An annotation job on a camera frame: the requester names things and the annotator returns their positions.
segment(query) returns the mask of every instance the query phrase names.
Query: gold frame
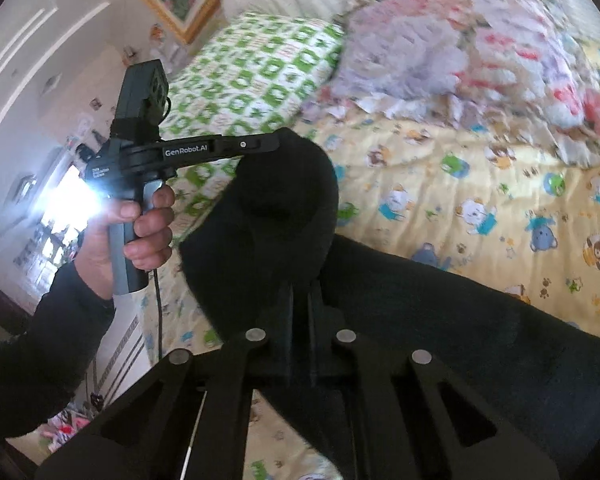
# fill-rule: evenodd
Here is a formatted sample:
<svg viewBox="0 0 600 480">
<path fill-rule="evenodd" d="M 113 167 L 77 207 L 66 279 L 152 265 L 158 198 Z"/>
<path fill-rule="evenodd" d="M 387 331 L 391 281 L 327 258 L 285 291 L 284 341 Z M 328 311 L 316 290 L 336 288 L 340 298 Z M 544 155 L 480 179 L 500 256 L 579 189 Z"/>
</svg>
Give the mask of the gold frame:
<svg viewBox="0 0 600 480">
<path fill-rule="evenodd" d="M 151 10 L 167 25 L 178 40 L 185 44 L 192 43 L 202 28 L 206 25 L 209 19 L 220 8 L 220 0 L 205 0 L 202 6 L 198 9 L 194 19 L 186 27 L 182 26 L 182 22 L 170 13 L 169 9 L 164 6 L 162 0 L 142 0 Z"/>
</svg>

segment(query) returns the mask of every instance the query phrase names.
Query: cable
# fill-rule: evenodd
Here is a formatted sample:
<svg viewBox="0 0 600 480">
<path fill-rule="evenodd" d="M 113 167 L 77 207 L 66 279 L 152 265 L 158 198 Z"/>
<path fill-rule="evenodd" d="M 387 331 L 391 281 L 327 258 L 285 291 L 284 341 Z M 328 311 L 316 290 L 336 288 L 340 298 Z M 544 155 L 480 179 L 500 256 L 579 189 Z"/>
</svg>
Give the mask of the cable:
<svg viewBox="0 0 600 480">
<path fill-rule="evenodd" d="M 162 301 L 160 300 L 160 284 L 158 269 L 154 270 L 155 301 L 158 304 L 158 361 L 162 359 Z"/>
<path fill-rule="evenodd" d="M 167 111 L 164 113 L 164 115 L 160 119 L 160 122 L 162 122 L 163 120 L 165 120 L 167 118 L 167 115 L 169 115 L 169 112 L 171 112 L 171 99 L 169 99 L 168 97 L 167 97 L 167 104 L 169 106 L 167 106 Z"/>
</svg>

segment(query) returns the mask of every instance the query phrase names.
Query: screw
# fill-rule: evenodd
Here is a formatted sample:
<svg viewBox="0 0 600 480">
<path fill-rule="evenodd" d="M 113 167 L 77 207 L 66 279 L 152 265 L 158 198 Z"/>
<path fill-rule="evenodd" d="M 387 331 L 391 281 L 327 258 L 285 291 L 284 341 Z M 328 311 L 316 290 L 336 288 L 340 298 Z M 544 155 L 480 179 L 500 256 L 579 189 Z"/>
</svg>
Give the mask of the screw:
<svg viewBox="0 0 600 480">
<path fill-rule="evenodd" d="M 178 348 L 169 354 L 169 362 L 172 365 L 183 365 L 189 360 L 189 352 L 183 348 Z"/>
<path fill-rule="evenodd" d="M 262 341 L 266 338 L 267 333 L 261 328 L 250 328 L 244 334 L 248 341 Z"/>
<path fill-rule="evenodd" d="M 356 340 L 356 333 L 353 330 L 340 330 L 336 334 L 336 339 L 341 343 L 353 343 Z"/>
<path fill-rule="evenodd" d="M 411 354 L 411 359 L 413 359 L 414 363 L 419 365 L 428 365 L 433 358 L 426 350 L 416 350 L 413 354 Z"/>
</svg>

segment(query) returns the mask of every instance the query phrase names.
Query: person's left hand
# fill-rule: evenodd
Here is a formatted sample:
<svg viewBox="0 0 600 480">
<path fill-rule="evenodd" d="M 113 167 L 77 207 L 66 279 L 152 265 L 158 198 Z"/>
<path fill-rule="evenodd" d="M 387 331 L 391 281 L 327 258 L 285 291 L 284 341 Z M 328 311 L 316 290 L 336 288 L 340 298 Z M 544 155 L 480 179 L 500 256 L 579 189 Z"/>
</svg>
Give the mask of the person's left hand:
<svg viewBox="0 0 600 480">
<path fill-rule="evenodd" d="M 78 275 L 87 286 L 104 300 L 113 295 L 113 270 L 109 257 L 109 225 L 134 222 L 138 240 L 129 242 L 125 256 L 137 269 L 152 270 L 163 265 L 171 256 L 169 244 L 173 238 L 169 225 L 174 213 L 173 189 L 162 186 L 153 197 L 154 209 L 141 216 L 140 205 L 135 202 L 107 200 L 102 212 L 89 220 L 84 243 L 75 257 Z"/>
</svg>

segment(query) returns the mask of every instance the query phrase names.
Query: checkered pillow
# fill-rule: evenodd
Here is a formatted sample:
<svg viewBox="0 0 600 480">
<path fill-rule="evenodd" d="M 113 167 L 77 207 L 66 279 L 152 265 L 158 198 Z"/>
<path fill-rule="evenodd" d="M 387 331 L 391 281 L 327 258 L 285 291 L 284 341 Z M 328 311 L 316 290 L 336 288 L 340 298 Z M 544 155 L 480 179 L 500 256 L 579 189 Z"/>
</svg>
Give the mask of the checkered pillow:
<svg viewBox="0 0 600 480">
<path fill-rule="evenodd" d="M 339 26 L 322 20 L 247 12 L 217 34 L 171 84 L 164 139 L 272 132 L 331 76 L 342 46 Z M 176 238 L 234 176 L 236 160 L 185 168 L 176 190 Z"/>
</svg>

